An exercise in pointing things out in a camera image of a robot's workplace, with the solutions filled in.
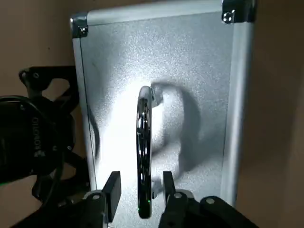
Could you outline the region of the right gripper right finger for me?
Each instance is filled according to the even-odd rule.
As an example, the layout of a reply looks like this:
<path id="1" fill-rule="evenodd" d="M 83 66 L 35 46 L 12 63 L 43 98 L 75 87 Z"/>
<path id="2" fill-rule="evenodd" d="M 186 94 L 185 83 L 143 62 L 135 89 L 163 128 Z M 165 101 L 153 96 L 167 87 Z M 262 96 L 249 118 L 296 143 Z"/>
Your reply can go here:
<path id="1" fill-rule="evenodd" d="M 165 210 L 160 228 L 256 228 L 257 225 L 219 197 L 200 201 L 175 189 L 170 171 L 163 173 Z"/>

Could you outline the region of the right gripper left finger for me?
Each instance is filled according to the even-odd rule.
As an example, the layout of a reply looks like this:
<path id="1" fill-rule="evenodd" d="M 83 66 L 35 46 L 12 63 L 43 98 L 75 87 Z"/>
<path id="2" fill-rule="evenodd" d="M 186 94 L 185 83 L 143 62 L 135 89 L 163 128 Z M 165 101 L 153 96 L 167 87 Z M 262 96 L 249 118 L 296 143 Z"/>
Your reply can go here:
<path id="1" fill-rule="evenodd" d="M 76 204 L 48 212 L 41 228 L 106 228 L 114 220 L 121 197 L 121 174 L 111 172 L 101 190 L 87 192 Z"/>

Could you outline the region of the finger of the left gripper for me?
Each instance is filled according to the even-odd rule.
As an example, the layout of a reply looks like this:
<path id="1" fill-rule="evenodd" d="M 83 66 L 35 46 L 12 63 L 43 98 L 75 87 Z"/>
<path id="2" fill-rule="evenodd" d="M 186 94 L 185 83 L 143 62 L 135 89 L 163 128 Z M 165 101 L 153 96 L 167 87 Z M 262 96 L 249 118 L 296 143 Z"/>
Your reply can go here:
<path id="1" fill-rule="evenodd" d="M 69 88 L 53 100 L 56 108 L 65 113 L 72 112 L 79 104 L 76 68 L 74 66 L 32 66 L 19 72 L 19 78 L 28 90 L 30 97 L 39 97 L 53 79 L 64 79 Z"/>
<path id="2" fill-rule="evenodd" d="M 59 202 L 81 192 L 90 190 L 86 157 L 74 152 L 65 152 L 65 163 L 75 168 L 74 176 L 62 180 L 48 175 L 38 175 L 32 195 L 41 202 Z"/>

